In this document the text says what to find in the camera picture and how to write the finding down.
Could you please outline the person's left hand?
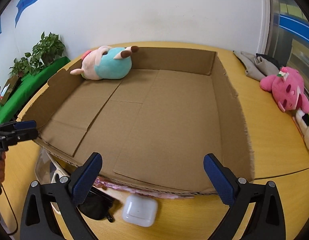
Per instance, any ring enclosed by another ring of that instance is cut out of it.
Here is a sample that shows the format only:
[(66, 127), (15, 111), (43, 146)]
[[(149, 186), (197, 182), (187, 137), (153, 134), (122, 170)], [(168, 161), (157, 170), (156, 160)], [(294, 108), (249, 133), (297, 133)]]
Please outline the person's left hand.
[(0, 158), (0, 183), (2, 183), (5, 180), (5, 159), (6, 159), (6, 153), (1, 153)]

